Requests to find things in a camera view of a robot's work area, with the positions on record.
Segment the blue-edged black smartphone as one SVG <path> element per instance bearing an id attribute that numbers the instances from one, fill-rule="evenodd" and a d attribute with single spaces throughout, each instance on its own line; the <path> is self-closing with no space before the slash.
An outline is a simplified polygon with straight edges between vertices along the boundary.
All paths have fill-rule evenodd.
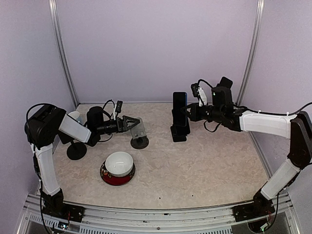
<path id="1" fill-rule="evenodd" d="M 188 135 L 190 131 L 188 118 L 182 114 L 179 117 L 174 117 L 173 127 L 177 135 Z"/>

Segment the black folding phone stand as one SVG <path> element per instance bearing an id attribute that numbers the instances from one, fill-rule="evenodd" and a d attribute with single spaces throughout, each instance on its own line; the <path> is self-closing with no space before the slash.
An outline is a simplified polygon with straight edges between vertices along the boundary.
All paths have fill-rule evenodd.
<path id="1" fill-rule="evenodd" d="M 174 120 L 174 117 L 178 117 L 176 114 L 175 114 L 175 110 L 172 109 L 172 116 L 173 116 L 173 120 Z M 171 130 L 171 135 L 172 135 L 172 138 L 173 138 L 173 142 L 185 142 L 187 140 L 186 136 L 185 135 L 177 135 L 176 132 L 175 132 L 175 129 L 173 127 L 173 124 L 172 126 L 170 127 L 170 130 Z"/>

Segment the round-base plate phone stand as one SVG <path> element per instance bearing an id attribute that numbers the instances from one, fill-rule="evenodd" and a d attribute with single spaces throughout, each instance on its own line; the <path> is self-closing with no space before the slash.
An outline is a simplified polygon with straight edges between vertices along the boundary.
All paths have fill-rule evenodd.
<path id="1" fill-rule="evenodd" d="M 142 118 L 139 117 L 138 119 L 139 124 L 130 130 L 132 135 L 130 144 L 133 148 L 140 150 L 146 148 L 149 145 L 149 139 L 147 137 Z"/>

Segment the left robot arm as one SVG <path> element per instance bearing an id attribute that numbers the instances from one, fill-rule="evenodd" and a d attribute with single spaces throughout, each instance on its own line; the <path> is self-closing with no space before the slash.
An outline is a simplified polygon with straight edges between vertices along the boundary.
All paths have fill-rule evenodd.
<path id="1" fill-rule="evenodd" d="M 44 205 L 62 217 L 68 213 L 68 205 L 63 202 L 63 192 L 58 184 L 53 166 L 53 143 L 59 138 L 68 144 L 74 159 L 85 156 L 87 146 L 93 147 L 101 141 L 102 135 L 123 133 L 141 125 L 139 118 L 118 117 L 122 101 L 114 105 L 112 114 L 103 107 L 95 106 L 87 112 L 85 124 L 71 117 L 64 109 L 50 103 L 38 103 L 38 110 L 31 116 L 26 114 L 24 131 L 31 145 L 34 168 L 40 180 L 40 196 Z"/>

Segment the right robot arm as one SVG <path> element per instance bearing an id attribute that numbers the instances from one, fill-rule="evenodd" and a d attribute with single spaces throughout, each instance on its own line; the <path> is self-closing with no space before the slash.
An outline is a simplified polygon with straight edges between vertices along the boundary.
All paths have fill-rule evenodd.
<path id="1" fill-rule="evenodd" d="M 312 122 L 307 112 L 295 114 L 267 114 L 235 106 L 229 87 L 211 89 L 212 104 L 204 100 L 205 93 L 196 83 L 191 85 L 197 103 L 181 107 L 180 111 L 191 121 L 216 122 L 232 131 L 258 132 L 290 140 L 287 159 L 259 191 L 258 199 L 249 206 L 253 216 L 268 209 L 268 200 L 289 186 L 297 175 L 312 163 Z"/>

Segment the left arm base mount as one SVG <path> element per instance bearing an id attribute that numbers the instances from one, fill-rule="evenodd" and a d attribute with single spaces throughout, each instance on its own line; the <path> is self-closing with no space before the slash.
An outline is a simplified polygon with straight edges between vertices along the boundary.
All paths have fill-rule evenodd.
<path id="1" fill-rule="evenodd" d="M 66 219 L 68 221 L 82 222 L 85 208 L 78 205 L 64 203 L 63 193 L 55 195 L 43 194 L 43 209 L 42 212 L 46 215 Z"/>

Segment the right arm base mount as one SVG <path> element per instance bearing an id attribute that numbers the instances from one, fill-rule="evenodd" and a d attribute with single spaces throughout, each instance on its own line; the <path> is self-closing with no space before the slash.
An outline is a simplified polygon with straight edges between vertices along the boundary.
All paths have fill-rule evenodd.
<path id="1" fill-rule="evenodd" d="M 267 200 L 260 191 L 253 196 L 252 203 L 233 207 L 236 222 L 262 217 L 274 212 L 275 208 L 272 199 Z"/>

